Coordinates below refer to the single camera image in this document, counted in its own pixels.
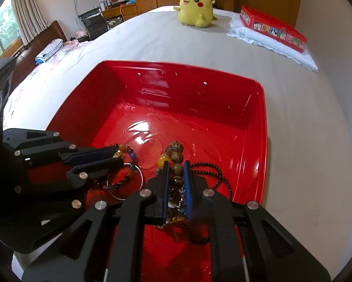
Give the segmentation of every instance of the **bed sheet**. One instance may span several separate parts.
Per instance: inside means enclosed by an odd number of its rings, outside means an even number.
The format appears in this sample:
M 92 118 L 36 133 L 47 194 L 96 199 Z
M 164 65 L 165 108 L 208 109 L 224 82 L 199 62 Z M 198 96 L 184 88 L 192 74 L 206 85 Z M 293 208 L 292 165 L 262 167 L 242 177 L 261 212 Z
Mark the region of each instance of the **bed sheet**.
M 250 77 L 265 90 L 269 154 L 264 205 L 334 277 L 352 228 L 352 147 L 323 70 L 228 37 L 233 13 L 209 28 L 182 25 L 172 7 L 120 24 L 27 78 L 5 107 L 5 127 L 45 130 L 67 96 L 103 60 L 174 62 Z

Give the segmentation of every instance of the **chair backrest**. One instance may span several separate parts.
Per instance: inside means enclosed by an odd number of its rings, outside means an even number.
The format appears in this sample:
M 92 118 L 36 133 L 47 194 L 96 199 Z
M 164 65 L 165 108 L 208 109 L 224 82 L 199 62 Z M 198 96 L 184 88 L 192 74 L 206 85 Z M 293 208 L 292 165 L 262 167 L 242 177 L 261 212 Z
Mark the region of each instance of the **chair backrest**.
M 79 18 L 85 25 L 91 40 L 98 38 L 109 30 L 107 21 L 103 17 L 100 7 L 79 15 Z

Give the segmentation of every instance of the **pikachu plush toy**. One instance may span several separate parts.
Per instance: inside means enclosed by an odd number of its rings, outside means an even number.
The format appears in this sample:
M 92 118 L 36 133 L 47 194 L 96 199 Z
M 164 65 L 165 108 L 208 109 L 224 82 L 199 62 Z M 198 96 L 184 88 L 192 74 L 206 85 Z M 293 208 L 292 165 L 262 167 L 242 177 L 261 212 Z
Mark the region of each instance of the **pikachu plush toy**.
M 180 7 L 174 9 L 179 12 L 179 20 L 195 27 L 208 27 L 216 19 L 212 10 L 214 0 L 180 0 Z

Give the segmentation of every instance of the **curtain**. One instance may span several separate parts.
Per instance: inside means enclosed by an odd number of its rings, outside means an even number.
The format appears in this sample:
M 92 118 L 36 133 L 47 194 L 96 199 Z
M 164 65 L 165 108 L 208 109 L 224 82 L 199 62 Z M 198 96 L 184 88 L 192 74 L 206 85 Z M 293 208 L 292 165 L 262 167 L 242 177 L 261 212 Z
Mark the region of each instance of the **curtain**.
M 49 24 L 44 20 L 36 0 L 11 0 L 14 16 L 23 44 L 27 45 L 32 39 L 44 31 Z

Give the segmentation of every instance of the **red container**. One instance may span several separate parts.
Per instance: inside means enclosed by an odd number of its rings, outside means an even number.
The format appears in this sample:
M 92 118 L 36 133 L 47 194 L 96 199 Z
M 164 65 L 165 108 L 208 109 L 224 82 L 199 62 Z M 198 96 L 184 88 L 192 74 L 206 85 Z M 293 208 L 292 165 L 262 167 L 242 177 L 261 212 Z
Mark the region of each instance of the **red container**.
M 105 61 L 70 94 L 47 129 L 81 147 L 129 144 L 146 179 L 154 176 L 169 142 L 180 140 L 185 160 L 220 166 L 233 201 L 262 202 L 266 110 L 264 90 L 254 80 L 187 65 Z M 216 179 L 207 182 L 213 186 Z M 122 196 L 138 185 L 131 181 Z M 224 186 L 218 191 L 227 196 Z M 102 198 L 117 202 L 90 190 L 87 203 Z M 209 244 L 192 245 L 180 225 L 146 226 L 141 281 L 211 281 L 210 261 Z
M 305 49 L 307 39 L 287 23 L 258 12 L 248 6 L 241 7 L 240 18 L 246 27 L 276 39 L 300 53 Z

